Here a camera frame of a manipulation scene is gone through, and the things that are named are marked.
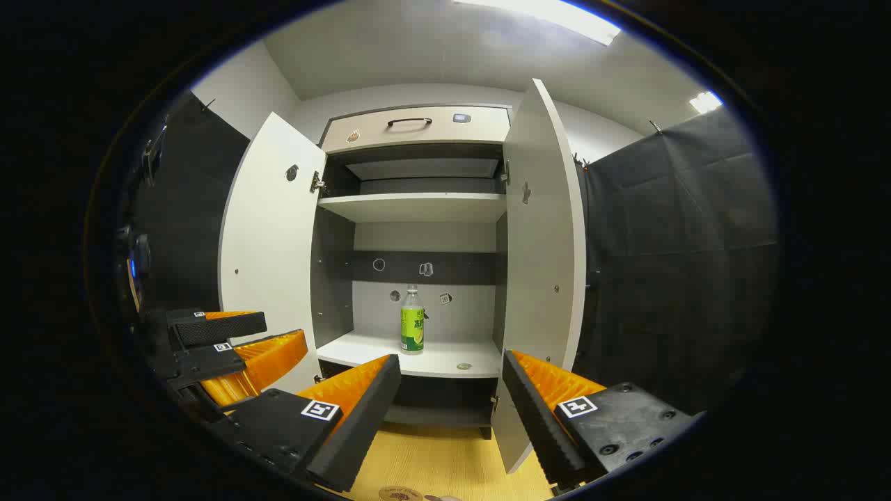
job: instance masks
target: open cabinet door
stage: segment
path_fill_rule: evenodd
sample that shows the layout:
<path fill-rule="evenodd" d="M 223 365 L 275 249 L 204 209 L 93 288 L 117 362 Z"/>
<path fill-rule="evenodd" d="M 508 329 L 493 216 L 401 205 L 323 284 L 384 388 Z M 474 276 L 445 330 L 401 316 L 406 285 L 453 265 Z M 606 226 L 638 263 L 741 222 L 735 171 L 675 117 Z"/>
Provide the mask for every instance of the open cabinet door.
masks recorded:
<path fill-rule="evenodd" d="M 584 308 L 582 198 L 569 142 L 541 80 L 533 79 L 504 140 L 508 274 L 504 349 L 571 369 Z M 532 445 L 503 381 L 492 428 L 504 470 Z"/>
<path fill-rule="evenodd" d="M 289 393 L 312 385 L 319 374 L 309 299 L 319 191 L 309 187 L 324 167 L 325 153 L 270 113 L 241 158 L 220 230 L 220 308 L 266 314 L 265 333 L 234 338 L 233 344 L 295 329 L 305 333 L 307 357 L 271 386 Z"/>

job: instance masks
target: cabinet shelf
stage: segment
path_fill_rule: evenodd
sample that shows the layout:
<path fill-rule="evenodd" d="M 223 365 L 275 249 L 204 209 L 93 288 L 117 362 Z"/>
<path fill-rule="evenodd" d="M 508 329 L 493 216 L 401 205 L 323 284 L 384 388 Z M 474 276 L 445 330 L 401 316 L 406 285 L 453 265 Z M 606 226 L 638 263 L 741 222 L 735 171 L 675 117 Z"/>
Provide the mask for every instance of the cabinet shelf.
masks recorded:
<path fill-rule="evenodd" d="M 356 223 L 494 223 L 507 210 L 507 197 L 492 193 L 387 193 L 325 198 L 319 207 Z"/>
<path fill-rule="evenodd" d="M 501 351 L 492 340 L 477 342 L 426 341 L 419 354 L 402 351 L 396 336 L 384 337 L 369 333 L 346 333 L 316 351 L 320 360 L 357 366 L 384 355 L 398 355 L 399 368 L 404 375 L 445 378 L 498 377 Z M 458 364 L 470 364 L 467 370 Z"/>

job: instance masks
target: drawer handle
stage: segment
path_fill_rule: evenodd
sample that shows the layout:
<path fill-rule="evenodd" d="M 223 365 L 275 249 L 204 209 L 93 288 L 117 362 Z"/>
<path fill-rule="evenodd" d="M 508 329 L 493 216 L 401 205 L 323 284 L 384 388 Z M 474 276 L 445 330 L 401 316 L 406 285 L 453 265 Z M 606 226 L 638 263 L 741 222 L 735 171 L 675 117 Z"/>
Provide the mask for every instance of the drawer handle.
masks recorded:
<path fill-rule="evenodd" d="M 397 122 L 411 122 L 411 121 L 415 121 L 415 120 L 424 120 L 425 122 L 427 122 L 427 125 L 430 125 L 433 123 L 433 119 L 399 119 L 399 120 L 391 120 L 391 121 L 387 122 L 387 127 L 393 127 L 393 124 L 395 124 Z"/>

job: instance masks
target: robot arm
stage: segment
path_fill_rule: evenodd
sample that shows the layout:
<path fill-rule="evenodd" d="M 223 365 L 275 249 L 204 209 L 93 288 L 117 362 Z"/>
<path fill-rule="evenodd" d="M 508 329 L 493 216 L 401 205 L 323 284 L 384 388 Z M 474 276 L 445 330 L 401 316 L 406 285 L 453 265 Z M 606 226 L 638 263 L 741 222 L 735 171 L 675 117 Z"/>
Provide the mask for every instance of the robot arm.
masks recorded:
<path fill-rule="evenodd" d="M 149 315 L 155 374 L 193 418 L 242 454 L 297 481 L 349 491 L 401 373 L 380 357 L 289 394 L 264 390 L 306 354 L 303 331 L 233 347 L 266 330 L 263 312 L 197 308 Z"/>
<path fill-rule="evenodd" d="M 502 376 L 550 483 L 595 480 L 692 420 L 637 385 L 607 388 L 514 350 L 504 352 Z"/>

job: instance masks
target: ceiling light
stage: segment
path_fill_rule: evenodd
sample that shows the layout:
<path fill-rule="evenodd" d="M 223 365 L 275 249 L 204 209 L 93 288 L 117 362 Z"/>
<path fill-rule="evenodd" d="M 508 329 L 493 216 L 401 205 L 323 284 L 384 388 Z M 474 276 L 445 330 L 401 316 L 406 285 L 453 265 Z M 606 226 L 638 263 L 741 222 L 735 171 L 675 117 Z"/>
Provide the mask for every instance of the ceiling light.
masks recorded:
<path fill-rule="evenodd" d="M 692 104 L 693 108 L 696 108 L 696 111 L 701 115 L 702 113 L 708 113 L 711 110 L 717 109 L 718 106 L 721 106 L 721 100 L 710 92 L 700 92 L 699 95 L 690 99 L 690 104 Z"/>
<path fill-rule="evenodd" d="M 604 45 L 609 45 L 621 31 L 594 14 L 560 0 L 455 0 L 455 2 L 524 13 L 542 21 L 559 24 Z"/>

